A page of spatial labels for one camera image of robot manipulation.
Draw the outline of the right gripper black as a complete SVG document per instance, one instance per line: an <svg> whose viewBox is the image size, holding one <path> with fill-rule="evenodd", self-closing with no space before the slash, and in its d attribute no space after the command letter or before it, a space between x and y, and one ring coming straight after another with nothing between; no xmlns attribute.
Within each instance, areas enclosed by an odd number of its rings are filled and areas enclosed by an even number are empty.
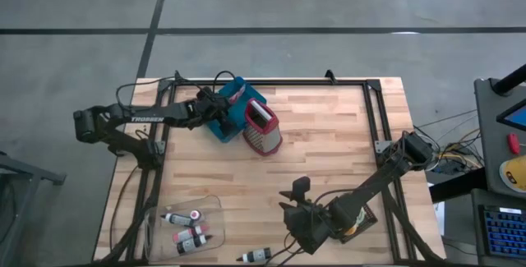
<svg viewBox="0 0 526 267"><path fill-rule="evenodd" d="M291 191L280 191L279 194L294 201L296 205L279 202L284 211L284 223L299 246L309 255L313 255L330 234L328 225L319 219L321 208L314 205L306 193L311 189L311 179L300 177L293 181Z"/></svg>

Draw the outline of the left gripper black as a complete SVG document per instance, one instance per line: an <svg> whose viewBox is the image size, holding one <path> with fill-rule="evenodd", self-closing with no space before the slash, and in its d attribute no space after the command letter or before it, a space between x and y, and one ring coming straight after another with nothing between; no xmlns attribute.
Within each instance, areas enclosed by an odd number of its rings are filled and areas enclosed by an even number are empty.
<svg viewBox="0 0 526 267"><path fill-rule="evenodd" d="M196 95L195 111L198 122L203 125L216 120L223 134L231 134L235 125L228 118L231 107L229 99L212 91L210 87L203 87Z"/></svg>

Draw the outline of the red steel box grater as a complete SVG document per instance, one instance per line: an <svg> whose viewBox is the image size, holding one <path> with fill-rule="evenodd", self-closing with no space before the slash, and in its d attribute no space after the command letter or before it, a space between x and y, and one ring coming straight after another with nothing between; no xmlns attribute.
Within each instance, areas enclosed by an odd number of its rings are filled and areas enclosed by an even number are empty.
<svg viewBox="0 0 526 267"><path fill-rule="evenodd" d="M275 154L283 142L275 113L261 101L250 99L244 117L246 126L242 135L248 145L259 155Z"/></svg>

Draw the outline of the clear plastic bin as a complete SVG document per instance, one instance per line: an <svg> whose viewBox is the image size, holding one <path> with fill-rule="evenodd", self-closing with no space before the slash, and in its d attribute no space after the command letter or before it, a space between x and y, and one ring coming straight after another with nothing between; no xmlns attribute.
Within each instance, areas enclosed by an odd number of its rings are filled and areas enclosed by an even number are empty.
<svg viewBox="0 0 526 267"><path fill-rule="evenodd" d="M173 235L186 228L182 225L164 221L161 214L182 214L190 216L192 210L198 209L202 218L194 221L192 227L207 224L210 229L202 235L213 237L194 251L179 255ZM144 221L144 256L151 264L176 265L208 265L219 261L219 248L225 243L224 211L217 196L206 196L196 200L184 201L177 204L161 205L149 209Z"/></svg>

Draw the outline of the black square mesh basket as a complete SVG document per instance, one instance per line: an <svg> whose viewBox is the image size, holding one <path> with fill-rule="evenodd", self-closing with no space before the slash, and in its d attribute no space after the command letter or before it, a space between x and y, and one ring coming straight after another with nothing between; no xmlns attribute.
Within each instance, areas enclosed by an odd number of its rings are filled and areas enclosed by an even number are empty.
<svg viewBox="0 0 526 267"><path fill-rule="evenodd" d="M371 211L371 208L368 205L364 205L363 208L367 212L366 218L359 224L358 230L350 236L346 236L345 234L341 237L338 237L336 234L331 233L329 235L329 238L339 241L341 244L345 244L351 240L353 240L355 237L360 235L361 233L368 230L371 226L373 226L375 223L378 222L377 217L373 214Z"/></svg>

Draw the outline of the pink food colour bottle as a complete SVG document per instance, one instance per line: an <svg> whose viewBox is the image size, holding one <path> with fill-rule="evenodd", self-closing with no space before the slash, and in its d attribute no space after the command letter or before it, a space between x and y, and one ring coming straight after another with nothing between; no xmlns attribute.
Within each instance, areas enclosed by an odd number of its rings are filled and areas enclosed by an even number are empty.
<svg viewBox="0 0 526 267"><path fill-rule="evenodd" d="M202 234L205 234L210 229L210 226L207 224L197 225L194 227L186 228L181 232L177 232L173 235L173 242L184 242L188 239L198 237Z"/></svg>

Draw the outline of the black keyboard tray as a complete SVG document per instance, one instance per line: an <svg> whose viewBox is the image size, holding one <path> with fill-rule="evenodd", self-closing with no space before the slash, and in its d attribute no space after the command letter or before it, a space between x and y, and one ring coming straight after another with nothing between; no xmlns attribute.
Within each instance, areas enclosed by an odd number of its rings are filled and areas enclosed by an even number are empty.
<svg viewBox="0 0 526 267"><path fill-rule="evenodd" d="M526 209L526 200L480 189L473 189L471 191L471 198L473 202L473 221L475 224L478 264L483 267L526 267L526 260L515 260L486 254L485 245L482 240L482 214L480 213L481 205Z"/></svg>

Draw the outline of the grey metal stand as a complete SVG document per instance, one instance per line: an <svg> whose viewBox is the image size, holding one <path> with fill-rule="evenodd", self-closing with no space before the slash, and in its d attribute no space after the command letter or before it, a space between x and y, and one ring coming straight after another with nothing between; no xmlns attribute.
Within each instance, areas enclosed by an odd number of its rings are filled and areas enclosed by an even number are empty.
<svg viewBox="0 0 526 267"><path fill-rule="evenodd" d="M14 219L9 230L5 238L0 240L0 246L3 245L3 250L0 252L0 267L7 267L11 263L21 240L22 230L25 226L25 221L29 217L30 207L40 182L48 180L54 186L61 186L65 182L67 175L65 173L53 173L49 170L15 160L3 152L0 152L0 168L25 177L29 182L21 202L18 203L16 201Z"/></svg>

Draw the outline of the backlit keyboard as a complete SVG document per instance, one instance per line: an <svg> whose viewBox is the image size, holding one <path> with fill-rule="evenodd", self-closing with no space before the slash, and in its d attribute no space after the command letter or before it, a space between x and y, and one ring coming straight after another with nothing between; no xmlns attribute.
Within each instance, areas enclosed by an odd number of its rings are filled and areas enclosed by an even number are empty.
<svg viewBox="0 0 526 267"><path fill-rule="evenodd" d="M526 260L526 209L481 205L487 255Z"/></svg>

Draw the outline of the yellow round pad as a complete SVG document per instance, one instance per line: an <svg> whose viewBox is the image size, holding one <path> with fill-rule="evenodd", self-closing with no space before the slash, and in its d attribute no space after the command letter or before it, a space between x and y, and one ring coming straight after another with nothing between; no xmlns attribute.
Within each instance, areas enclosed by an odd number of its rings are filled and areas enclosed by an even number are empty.
<svg viewBox="0 0 526 267"><path fill-rule="evenodd" d="M499 173L507 187L526 194L526 155L506 160L500 165Z"/></svg>

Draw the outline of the red computer mouse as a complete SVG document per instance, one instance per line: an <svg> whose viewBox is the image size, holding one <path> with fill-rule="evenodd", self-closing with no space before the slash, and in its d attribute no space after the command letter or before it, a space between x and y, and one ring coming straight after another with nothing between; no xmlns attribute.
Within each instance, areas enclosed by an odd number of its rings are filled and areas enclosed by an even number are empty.
<svg viewBox="0 0 526 267"><path fill-rule="evenodd" d="M512 154L520 153L520 143L519 138L514 133L509 133L506 137L507 143Z"/></svg>

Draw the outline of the black cart screen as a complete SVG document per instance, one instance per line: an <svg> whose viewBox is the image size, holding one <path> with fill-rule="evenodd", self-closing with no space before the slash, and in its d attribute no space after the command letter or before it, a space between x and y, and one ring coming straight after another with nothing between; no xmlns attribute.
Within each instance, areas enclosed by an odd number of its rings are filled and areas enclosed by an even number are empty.
<svg viewBox="0 0 526 267"><path fill-rule="evenodd" d="M526 99L506 109L496 117L496 121L506 126L526 131Z"/></svg>

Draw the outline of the black pole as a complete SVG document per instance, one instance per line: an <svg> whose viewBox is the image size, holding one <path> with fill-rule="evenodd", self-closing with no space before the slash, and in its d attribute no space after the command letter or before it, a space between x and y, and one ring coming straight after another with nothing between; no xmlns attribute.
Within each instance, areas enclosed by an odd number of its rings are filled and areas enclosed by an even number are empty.
<svg viewBox="0 0 526 267"><path fill-rule="evenodd" d="M525 81L526 63L500 80L491 80L491 88L500 96L508 96L516 86Z"/></svg>

